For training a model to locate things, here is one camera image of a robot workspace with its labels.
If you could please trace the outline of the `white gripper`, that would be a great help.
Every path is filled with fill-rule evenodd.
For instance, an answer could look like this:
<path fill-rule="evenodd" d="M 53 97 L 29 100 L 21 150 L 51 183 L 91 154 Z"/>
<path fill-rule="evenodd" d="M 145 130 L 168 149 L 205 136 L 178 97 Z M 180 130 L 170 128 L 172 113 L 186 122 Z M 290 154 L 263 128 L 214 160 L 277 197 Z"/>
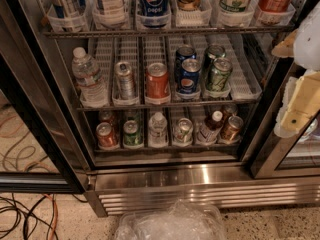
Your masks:
<path fill-rule="evenodd" d="M 320 110 L 320 2 L 298 30 L 292 31 L 271 51 L 279 58 L 293 58 L 307 69 L 303 76 L 290 77 L 285 85 L 282 107 L 274 133 L 280 138 L 298 134 Z"/>

